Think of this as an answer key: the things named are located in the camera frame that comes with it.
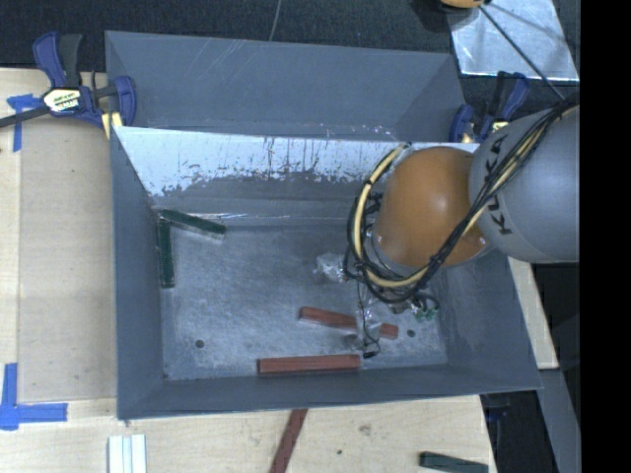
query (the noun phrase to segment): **yellow cable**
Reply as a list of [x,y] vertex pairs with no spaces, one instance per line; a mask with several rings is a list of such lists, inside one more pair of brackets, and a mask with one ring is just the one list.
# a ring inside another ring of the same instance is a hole
[[[536,145],[536,143],[541,138],[541,135],[543,134],[543,131],[545,130],[545,128],[550,127],[552,124],[556,123],[557,121],[565,117],[568,113],[572,112],[577,107],[578,105],[568,108],[567,110],[562,112],[559,116],[557,116],[548,125],[542,126],[541,128],[537,129],[527,139],[525,139],[520,144],[519,148],[517,149],[514,156],[511,158],[511,160],[508,163],[506,163],[506,165],[504,166],[504,170],[502,171],[498,179],[495,181],[495,183],[492,184],[491,191],[488,194],[492,195],[504,184],[504,182],[506,182],[506,180],[508,180],[508,178],[511,176],[515,168],[518,166],[520,156],[523,153],[529,152],[532,149],[532,147]],[[362,191],[359,195],[359,198],[357,200],[357,207],[355,210],[355,218],[353,219],[352,240],[353,240],[353,247],[355,249],[355,253],[360,256],[363,252],[362,251],[362,217],[364,215],[364,208],[366,206],[366,201],[368,200],[368,195],[370,194],[370,191],[373,188],[373,185],[382,177],[382,175],[385,173],[387,168],[392,164],[392,162],[394,162],[394,160],[396,160],[396,158],[406,148],[407,148],[407,144],[403,144],[393,149],[392,151],[390,151],[390,153],[380,162],[377,168],[370,175],[367,183],[364,184],[364,187],[362,188]],[[471,220],[466,225],[466,228],[460,235],[460,237],[464,237],[468,233],[468,231],[475,225],[475,223],[477,223],[477,220],[480,218],[485,208],[486,208],[486,205],[483,205],[473,215]],[[417,270],[415,273],[413,273],[409,277],[406,277],[401,280],[389,280],[389,279],[381,278],[380,276],[372,272],[369,268],[366,268],[366,274],[368,278],[374,284],[386,289],[405,287],[411,284],[415,284],[423,277],[423,275],[425,275],[426,272],[427,272],[427,266],[424,266],[423,268]]]

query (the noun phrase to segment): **wooden stick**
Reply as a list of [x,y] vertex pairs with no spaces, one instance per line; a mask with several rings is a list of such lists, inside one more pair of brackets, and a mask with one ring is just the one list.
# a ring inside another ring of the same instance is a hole
[[[322,324],[323,326],[336,327],[339,329],[353,330],[357,327],[355,317],[352,315],[325,310],[323,308],[314,308],[312,306],[303,306],[300,309],[299,318],[301,320],[308,320]],[[380,336],[389,340],[395,340],[398,338],[398,326],[384,322],[380,329]]]
[[358,370],[361,366],[361,358],[357,354],[264,358],[259,359],[256,364],[259,374],[340,372]]
[[287,427],[280,439],[280,444],[276,450],[274,456],[274,462],[269,470],[269,473],[285,473],[287,466],[289,465],[289,459],[294,451],[296,441],[298,441],[298,435],[303,428],[303,422],[307,417],[307,409],[302,408],[300,410],[292,410],[287,422]]

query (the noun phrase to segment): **blue tape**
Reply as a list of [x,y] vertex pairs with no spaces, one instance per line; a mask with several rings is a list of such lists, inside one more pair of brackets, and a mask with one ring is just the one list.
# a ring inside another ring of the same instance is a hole
[[68,403],[18,405],[18,365],[4,367],[2,403],[0,404],[0,430],[15,431],[21,424],[32,422],[66,422]]
[[[34,97],[32,94],[8,97],[7,103],[16,113],[20,113],[26,108],[39,108],[43,106],[43,101]],[[18,122],[13,132],[13,152],[17,153],[20,149],[22,149],[22,123]]]

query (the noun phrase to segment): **gray bin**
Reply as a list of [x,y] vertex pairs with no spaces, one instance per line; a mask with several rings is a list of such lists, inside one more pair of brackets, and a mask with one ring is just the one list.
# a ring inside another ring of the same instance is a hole
[[[396,141],[447,140],[462,103],[450,56],[123,33],[106,46],[108,74],[139,97],[134,127],[111,136],[119,418],[540,387],[498,252],[439,272],[437,320],[384,308],[399,338],[358,372],[255,373],[260,357],[349,352],[346,333],[297,320],[355,309],[354,284],[314,274],[316,257],[344,251],[355,194]],[[174,231],[171,289],[161,208],[228,226],[221,241]]]

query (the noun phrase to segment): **bin floor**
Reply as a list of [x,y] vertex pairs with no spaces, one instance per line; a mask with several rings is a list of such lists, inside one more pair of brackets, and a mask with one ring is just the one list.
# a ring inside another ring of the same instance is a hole
[[[316,272],[319,255],[344,252],[345,224],[269,221],[229,227],[221,241],[172,230],[175,287],[161,294],[165,376],[255,375],[259,358],[353,352],[350,331],[298,320],[303,306],[355,313],[357,284]],[[418,322],[385,305],[378,316],[397,324],[399,335],[382,338],[363,369],[447,362],[437,320]]]

